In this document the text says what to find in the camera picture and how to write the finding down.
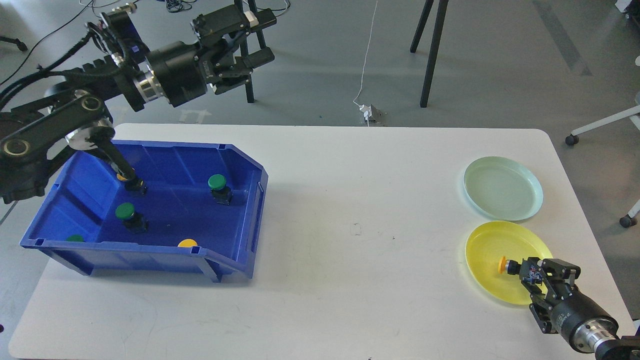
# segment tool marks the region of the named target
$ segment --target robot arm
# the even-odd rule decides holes
[[[207,86],[222,94],[249,83],[254,68],[274,59],[268,47],[234,57],[247,36],[275,24],[271,10],[243,13],[230,5],[201,14],[191,22],[198,42],[175,42],[149,51],[129,18],[135,9],[135,4],[127,4],[102,13],[100,24],[87,24],[90,34],[64,57],[0,94],[2,110],[17,92],[38,79],[64,76],[66,80],[50,88],[45,98],[0,113],[0,196],[6,204],[43,196],[49,178],[76,151],[107,161],[127,190],[144,195],[144,182],[111,143],[115,131],[104,101],[122,94],[140,111],[145,103],[165,97],[176,107],[205,94]],[[81,69],[52,71],[90,38],[110,55]],[[138,66],[144,61],[147,70]],[[62,138],[68,146],[48,159],[47,152]]]
[[[594,352],[597,360],[640,359],[640,336],[619,338],[617,321],[579,291],[578,266],[560,259],[528,258],[522,264],[506,260],[500,264],[500,272],[504,270],[517,275],[531,294],[529,309],[542,333],[560,333],[575,351]]]

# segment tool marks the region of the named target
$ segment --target blue plastic bin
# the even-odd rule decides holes
[[[148,186],[146,196],[124,189],[105,162],[84,152],[65,165],[20,245],[91,275],[98,268],[202,272],[212,281],[253,276],[267,173],[233,145],[114,141]],[[231,204],[216,203],[207,185],[223,174]],[[115,216],[131,202],[148,231],[131,234]],[[66,241],[81,235],[84,242]],[[186,238],[196,247],[177,247]]]

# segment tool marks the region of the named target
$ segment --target chair wheel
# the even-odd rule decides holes
[[[622,225],[622,227],[632,227],[637,223],[638,220],[636,218],[630,217],[629,215],[625,215],[624,217],[620,218],[620,225]]]
[[[569,146],[574,146],[575,144],[578,143],[578,141],[580,141],[580,138],[578,138],[577,135],[569,135],[566,138],[564,138],[564,142]]]

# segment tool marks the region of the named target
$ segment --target gray floor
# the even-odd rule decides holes
[[[120,97],[107,102],[116,123],[360,126],[360,112],[351,101],[360,87],[376,1],[292,2],[278,24],[265,30],[276,61],[254,74],[255,104],[246,104],[244,91],[236,89],[207,94],[177,109],[160,99],[134,113]],[[141,0],[132,20],[151,49],[176,40],[192,43],[189,21],[229,3],[201,0],[190,12],[169,14],[162,3]],[[284,2],[258,3],[278,8]],[[408,48],[423,4],[379,1],[359,101],[384,111],[388,126],[546,131],[629,312],[639,318],[640,227],[623,229],[618,219],[640,197],[640,131],[622,120],[584,134],[575,148],[564,144],[572,129],[635,105],[640,90],[640,68],[634,65],[640,55],[636,25],[615,9],[613,0],[452,0],[429,107],[422,109],[418,101],[433,16],[418,53],[410,54]],[[19,37],[29,47],[81,9],[67,0],[0,0],[0,6],[0,33]],[[43,41],[19,76],[60,57],[84,33],[83,22],[94,20],[86,11]],[[250,45],[257,48],[255,39]],[[99,56],[87,46],[62,67]],[[23,59],[12,45],[0,44],[0,79]],[[55,83],[48,80],[16,96],[10,106],[37,99]],[[383,149],[371,151],[374,156]],[[41,202],[20,202],[0,227],[0,323],[6,328],[0,334],[0,358],[9,358],[6,344],[47,260],[17,245]],[[0,216],[7,209],[0,206]]]

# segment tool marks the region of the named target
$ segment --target plastic plate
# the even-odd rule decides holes
[[[516,305],[530,304],[529,292],[517,276],[498,273],[502,256],[521,262],[530,256],[552,258],[551,251],[530,230],[507,221],[480,225],[467,240],[465,257],[476,281],[498,299]]]
[[[511,159],[479,158],[467,167],[464,181],[471,202],[497,220],[524,220],[542,206],[542,186],[538,178]]]

